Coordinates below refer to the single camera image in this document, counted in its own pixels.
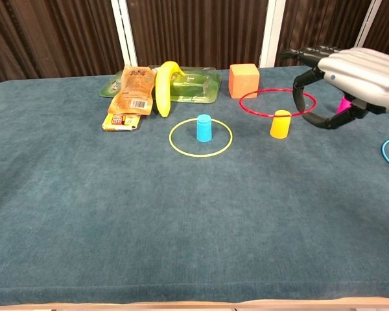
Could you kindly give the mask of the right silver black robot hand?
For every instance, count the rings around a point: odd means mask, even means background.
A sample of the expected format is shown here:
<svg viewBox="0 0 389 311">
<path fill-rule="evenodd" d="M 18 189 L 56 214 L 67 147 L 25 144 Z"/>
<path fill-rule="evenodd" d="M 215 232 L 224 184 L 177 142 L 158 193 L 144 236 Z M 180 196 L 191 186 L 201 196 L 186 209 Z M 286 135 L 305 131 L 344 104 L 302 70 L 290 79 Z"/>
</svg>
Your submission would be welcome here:
<svg viewBox="0 0 389 311">
<path fill-rule="evenodd" d="M 299 112 L 305 110 L 304 87 L 319 80 L 341 90 L 350 108 L 330 118 L 315 113 L 303 113 L 303 118 L 317 128 L 337 129 L 368 112 L 389 113 L 389 55 L 363 47 L 306 47 L 288 49 L 278 54 L 281 59 L 293 59 L 310 69 L 293 82 L 292 96 Z"/>
</svg>

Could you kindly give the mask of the magenta small cup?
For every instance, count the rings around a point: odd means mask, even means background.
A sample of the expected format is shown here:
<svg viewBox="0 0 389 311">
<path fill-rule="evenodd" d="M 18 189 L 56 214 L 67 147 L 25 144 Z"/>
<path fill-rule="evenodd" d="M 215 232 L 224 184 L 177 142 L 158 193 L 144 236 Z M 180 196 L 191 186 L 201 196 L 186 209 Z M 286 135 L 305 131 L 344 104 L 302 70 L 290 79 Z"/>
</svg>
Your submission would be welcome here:
<svg viewBox="0 0 389 311">
<path fill-rule="evenodd" d="M 350 107 L 351 107 L 351 101 L 346 99 L 345 97 L 342 97 L 340 104 L 336 110 L 336 114 L 339 114 Z"/>
</svg>

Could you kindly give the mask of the yellow small cup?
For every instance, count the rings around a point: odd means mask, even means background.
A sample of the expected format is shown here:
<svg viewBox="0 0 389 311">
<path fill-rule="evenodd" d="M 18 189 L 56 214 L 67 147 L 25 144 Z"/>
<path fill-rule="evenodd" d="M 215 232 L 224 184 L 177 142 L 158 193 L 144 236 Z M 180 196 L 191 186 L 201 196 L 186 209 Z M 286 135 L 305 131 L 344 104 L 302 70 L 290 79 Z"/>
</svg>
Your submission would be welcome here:
<svg viewBox="0 0 389 311">
<path fill-rule="evenodd" d="M 275 139 L 285 139 L 289 134 L 291 113 L 287 110 L 277 110 L 274 113 L 270 135 Z"/>
</svg>

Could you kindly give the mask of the cyan small cup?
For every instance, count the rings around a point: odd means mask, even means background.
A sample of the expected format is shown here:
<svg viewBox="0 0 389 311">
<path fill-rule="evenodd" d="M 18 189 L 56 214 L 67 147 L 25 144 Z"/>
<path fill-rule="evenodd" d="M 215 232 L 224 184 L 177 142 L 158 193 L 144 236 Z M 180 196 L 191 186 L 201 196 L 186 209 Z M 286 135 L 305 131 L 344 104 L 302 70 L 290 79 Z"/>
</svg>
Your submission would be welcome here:
<svg viewBox="0 0 389 311">
<path fill-rule="evenodd" d="M 212 119 L 208 114 L 200 114 L 196 118 L 196 139 L 201 143 L 212 140 Z"/>
</svg>

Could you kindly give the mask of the orange foam cube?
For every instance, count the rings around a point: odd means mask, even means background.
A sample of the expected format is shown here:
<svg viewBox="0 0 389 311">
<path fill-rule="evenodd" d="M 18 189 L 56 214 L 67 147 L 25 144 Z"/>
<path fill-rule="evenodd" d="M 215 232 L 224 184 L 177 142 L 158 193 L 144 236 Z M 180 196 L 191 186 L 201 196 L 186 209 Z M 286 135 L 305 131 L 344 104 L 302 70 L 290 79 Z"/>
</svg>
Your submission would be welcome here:
<svg viewBox="0 0 389 311">
<path fill-rule="evenodd" d="M 259 71 L 254 63 L 230 65 L 229 91 L 231 98 L 256 98 L 259 87 Z"/>
</svg>

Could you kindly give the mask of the green blister package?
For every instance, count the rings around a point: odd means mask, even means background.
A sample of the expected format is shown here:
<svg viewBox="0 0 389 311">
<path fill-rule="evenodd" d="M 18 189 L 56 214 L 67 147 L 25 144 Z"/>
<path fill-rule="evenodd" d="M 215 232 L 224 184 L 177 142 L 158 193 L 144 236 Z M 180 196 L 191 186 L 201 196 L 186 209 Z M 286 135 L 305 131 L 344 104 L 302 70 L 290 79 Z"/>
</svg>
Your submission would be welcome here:
<svg viewBox="0 0 389 311">
<path fill-rule="evenodd" d="M 173 73 L 169 84 L 168 101 L 210 104 L 216 101 L 222 77 L 213 67 L 181 67 L 184 75 Z M 113 98 L 121 90 L 123 70 L 112 76 L 100 90 L 101 97 Z M 145 92 L 133 92 L 135 99 L 147 99 Z"/>
</svg>

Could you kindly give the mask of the yellow banana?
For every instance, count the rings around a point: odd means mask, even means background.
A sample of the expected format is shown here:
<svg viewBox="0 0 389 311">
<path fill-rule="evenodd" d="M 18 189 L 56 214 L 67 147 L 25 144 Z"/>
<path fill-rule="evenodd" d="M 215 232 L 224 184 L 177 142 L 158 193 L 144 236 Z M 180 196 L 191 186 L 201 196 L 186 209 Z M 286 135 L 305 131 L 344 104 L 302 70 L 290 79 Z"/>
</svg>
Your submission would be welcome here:
<svg viewBox="0 0 389 311">
<path fill-rule="evenodd" d="M 171 110 L 171 78 L 174 73 L 185 76 L 180 66 L 174 61 L 164 62 L 157 70 L 155 83 L 156 106 L 159 114 L 166 118 Z"/>
</svg>

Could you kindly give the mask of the orange spout pouch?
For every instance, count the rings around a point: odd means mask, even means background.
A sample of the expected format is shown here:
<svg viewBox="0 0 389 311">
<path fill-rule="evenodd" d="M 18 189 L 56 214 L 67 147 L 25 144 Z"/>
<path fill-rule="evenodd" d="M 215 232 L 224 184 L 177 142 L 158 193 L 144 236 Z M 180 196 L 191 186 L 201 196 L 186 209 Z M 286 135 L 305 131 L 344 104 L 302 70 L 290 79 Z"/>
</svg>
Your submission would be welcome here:
<svg viewBox="0 0 389 311">
<path fill-rule="evenodd" d="M 149 67 L 126 65 L 121 75 L 121 88 L 112 99 L 108 113 L 150 115 L 155 79 L 156 74 Z"/>
</svg>

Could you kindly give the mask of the yellow red snack box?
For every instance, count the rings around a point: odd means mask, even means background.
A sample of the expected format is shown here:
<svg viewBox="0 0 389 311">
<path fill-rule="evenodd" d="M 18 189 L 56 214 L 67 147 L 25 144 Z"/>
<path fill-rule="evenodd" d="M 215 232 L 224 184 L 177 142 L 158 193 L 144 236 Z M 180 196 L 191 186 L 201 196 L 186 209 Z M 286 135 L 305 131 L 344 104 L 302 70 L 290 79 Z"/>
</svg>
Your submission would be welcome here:
<svg viewBox="0 0 389 311">
<path fill-rule="evenodd" d="M 118 115 L 108 113 L 102 123 L 102 129 L 108 132 L 131 132 L 137 129 L 140 118 L 140 115 Z"/>
</svg>

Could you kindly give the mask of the teal table cloth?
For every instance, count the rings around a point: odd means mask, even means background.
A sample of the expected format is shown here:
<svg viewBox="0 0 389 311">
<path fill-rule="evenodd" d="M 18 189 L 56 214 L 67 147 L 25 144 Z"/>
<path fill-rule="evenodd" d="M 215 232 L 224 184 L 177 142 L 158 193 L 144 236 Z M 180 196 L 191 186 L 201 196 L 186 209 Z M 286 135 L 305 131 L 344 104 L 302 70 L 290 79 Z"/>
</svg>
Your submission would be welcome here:
<svg viewBox="0 0 389 311">
<path fill-rule="evenodd" d="M 223 85 L 105 132 L 107 81 L 0 83 L 0 306 L 389 297 L 389 114 L 278 140 Z"/>
</svg>

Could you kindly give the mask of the white frame post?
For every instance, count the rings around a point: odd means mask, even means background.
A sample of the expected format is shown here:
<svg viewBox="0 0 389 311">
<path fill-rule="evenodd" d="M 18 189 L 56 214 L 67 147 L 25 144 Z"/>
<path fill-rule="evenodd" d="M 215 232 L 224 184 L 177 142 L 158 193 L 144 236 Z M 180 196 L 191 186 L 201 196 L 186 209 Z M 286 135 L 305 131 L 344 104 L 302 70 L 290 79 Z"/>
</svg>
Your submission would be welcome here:
<svg viewBox="0 0 389 311">
<path fill-rule="evenodd" d="M 364 47 L 365 46 L 366 40 L 367 40 L 368 35 L 370 33 L 373 22 L 375 21 L 377 13 L 380 9 L 382 1 L 383 0 L 370 0 L 370 5 L 369 5 L 368 10 L 366 12 L 366 15 L 364 17 L 362 25 L 360 26 L 360 30 L 359 30 L 357 39 L 355 40 L 355 43 L 354 43 L 354 47 Z"/>
<path fill-rule="evenodd" d="M 111 5 L 124 63 L 138 66 L 127 1 L 111 0 Z"/>
<path fill-rule="evenodd" d="M 273 67 L 277 56 L 286 0 L 268 0 L 259 67 Z"/>
</svg>

